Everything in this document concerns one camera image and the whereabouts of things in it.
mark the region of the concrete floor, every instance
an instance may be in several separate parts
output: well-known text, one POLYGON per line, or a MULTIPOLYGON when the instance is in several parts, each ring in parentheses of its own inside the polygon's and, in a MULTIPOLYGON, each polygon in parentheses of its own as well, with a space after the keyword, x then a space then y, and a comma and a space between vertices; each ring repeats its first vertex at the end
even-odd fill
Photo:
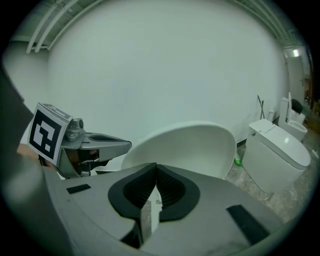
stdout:
MULTIPOLYGON (((319 161, 312 155, 311 150, 320 153, 320 135, 308 130, 302 142, 311 156, 311 163, 303 174, 288 188, 272 193, 264 193, 251 179, 245 169, 233 163, 225 180, 233 183, 249 195, 274 211, 284 223, 292 220, 304 210, 313 194, 313 189, 319 179, 319 161)), ((237 148, 237 153, 242 158, 246 145, 237 148)))

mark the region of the green object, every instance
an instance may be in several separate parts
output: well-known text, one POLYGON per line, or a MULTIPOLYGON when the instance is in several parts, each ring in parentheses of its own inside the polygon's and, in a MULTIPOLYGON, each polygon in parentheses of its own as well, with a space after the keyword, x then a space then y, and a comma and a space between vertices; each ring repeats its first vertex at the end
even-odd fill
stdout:
POLYGON ((242 166, 240 156, 238 155, 237 152, 235 153, 234 163, 235 163, 237 166, 242 166))

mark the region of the ceiling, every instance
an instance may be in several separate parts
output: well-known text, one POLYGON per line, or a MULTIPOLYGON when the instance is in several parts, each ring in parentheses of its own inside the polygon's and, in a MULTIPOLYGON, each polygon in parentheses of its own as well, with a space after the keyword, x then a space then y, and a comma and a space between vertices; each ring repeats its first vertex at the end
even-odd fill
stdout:
MULTIPOLYGON (((268 0, 225 0, 233 5, 243 9, 252 15, 256 20, 263 24, 274 36, 274 38, 283 46, 283 48, 295 48, 304 45, 304 40, 300 36, 299 31, 288 19, 286 14, 274 3, 268 0)), ((103 2, 103 0, 43 0, 41 1, 24 19, 24 22, 17 28, 11 41, 29 42, 29 53, 34 51, 36 45, 39 48, 50 48, 57 41, 65 29, 81 15, 95 5, 103 2), (55 9, 49 17, 43 21, 46 14, 52 9, 56 2, 55 9), (75 2, 70 8, 67 8, 71 2, 75 2)))

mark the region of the toilet lid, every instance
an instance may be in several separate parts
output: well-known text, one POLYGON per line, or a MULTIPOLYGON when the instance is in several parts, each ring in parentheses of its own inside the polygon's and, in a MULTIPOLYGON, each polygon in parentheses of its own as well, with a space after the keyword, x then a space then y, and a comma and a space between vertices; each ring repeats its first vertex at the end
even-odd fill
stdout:
POLYGON ((157 163, 224 179, 233 164, 236 147, 232 133, 219 124, 180 122, 158 129, 133 144, 121 169, 157 163))
POLYGON ((299 170, 304 170, 310 164, 310 154, 305 146, 275 124, 272 124, 272 128, 269 125, 268 130, 260 131, 258 139, 299 170))

